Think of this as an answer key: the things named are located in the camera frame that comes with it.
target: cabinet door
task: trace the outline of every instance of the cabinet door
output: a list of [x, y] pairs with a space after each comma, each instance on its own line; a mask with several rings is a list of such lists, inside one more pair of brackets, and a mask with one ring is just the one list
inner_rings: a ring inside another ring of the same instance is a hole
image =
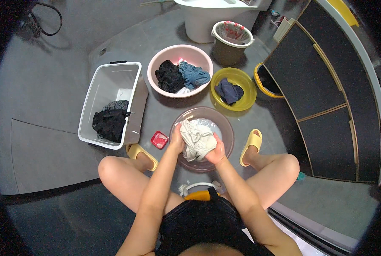
[[344, 95], [313, 45], [294, 24], [264, 62], [297, 120], [345, 103]]
[[357, 131], [359, 180], [377, 182], [380, 174], [380, 120], [374, 92], [358, 52], [340, 25], [311, 1], [298, 18], [325, 52], [347, 95]]
[[306, 143], [313, 175], [357, 180], [357, 150], [348, 108], [298, 122]]

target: hand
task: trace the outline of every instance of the hand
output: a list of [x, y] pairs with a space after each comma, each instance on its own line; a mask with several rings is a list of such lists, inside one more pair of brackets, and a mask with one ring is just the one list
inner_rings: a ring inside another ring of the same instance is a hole
[[178, 155], [183, 151], [183, 147], [185, 146], [185, 142], [183, 141], [182, 134], [180, 132], [181, 126], [181, 123], [178, 123], [175, 126], [169, 143], [169, 148], [172, 148]]
[[205, 158], [214, 165], [217, 165], [224, 159], [226, 159], [226, 155], [224, 154], [224, 144], [223, 141], [219, 138], [219, 136], [214, 132], [214, 138], [217, 141], [216, 148], [210, 151]]

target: plastic bag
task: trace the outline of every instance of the plastic bag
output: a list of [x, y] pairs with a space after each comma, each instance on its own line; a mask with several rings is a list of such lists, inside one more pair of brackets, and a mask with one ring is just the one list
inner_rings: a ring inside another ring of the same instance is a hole
[[244, 45], [250, 43], [250, 35], [244, 26], [232, 22], [224, 21], [216, 27], [216, 33], [224, 40], [233, 43]]

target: clear plastic basin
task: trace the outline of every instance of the clear plastic basin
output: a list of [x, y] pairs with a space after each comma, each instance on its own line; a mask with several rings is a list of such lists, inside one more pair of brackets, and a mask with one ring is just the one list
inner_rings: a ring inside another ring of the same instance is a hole
[[[218, 129], [220, 130], [220, 133], [222, 134], [221, 139], [224, 144], [224, 151], [225, 151], [226, 157], [229, 158], [235, 144], [235, 134], [233, 132], [233, 128], [229, 120], [227, 120], [227, 118], [224, 115], [220, 114], [218, 111], [212, 108], [202, 106], [202, 107], [192, 108], [183, 112], [173, 122], [173, 125], [169, 132], [169, 137], [172, 137], [173, 129], [175, 127], [175, 124], [177, 124], [178, 122], [181, 122], [183, 120], [190, 121], [190, 120], [194, 120], [198, 118], [208, 119], [217, 125]], [[183, 157], [183, 154], [179, 154], [178, 163], [182, 165], [185, 169], [191, 172], [203, 173], [203, 172], [209, 172], [214, 170], [214, 165], [210, 163], [209, 161], [188, 162]]]

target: leg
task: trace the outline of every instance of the leg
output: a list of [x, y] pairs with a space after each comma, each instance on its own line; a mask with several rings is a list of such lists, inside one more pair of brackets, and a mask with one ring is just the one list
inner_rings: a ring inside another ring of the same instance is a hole
[[[257, 193], [264, 209], [271, 206], [293, 185], [300, 172], [300, 165], [295, 156], [291, 154], [260, 155], [257, 154], [255, 146], [249, 146], [243, 162], [250, 164], [258, 171], [246, 182]], [[230, 199], [227, 192], [223, 194], [223, 197]]]
[[[139, 153], [137, 159], [106, 156], [98, 166], [103, 185], [133, 212], [137, 213], [142, 192], [148, 184], [149, 177], [144, 171], [153, 167], [153, 162]], [[182, 203], [184, 199], [178, 194], [169, 193], [165, 213]]]

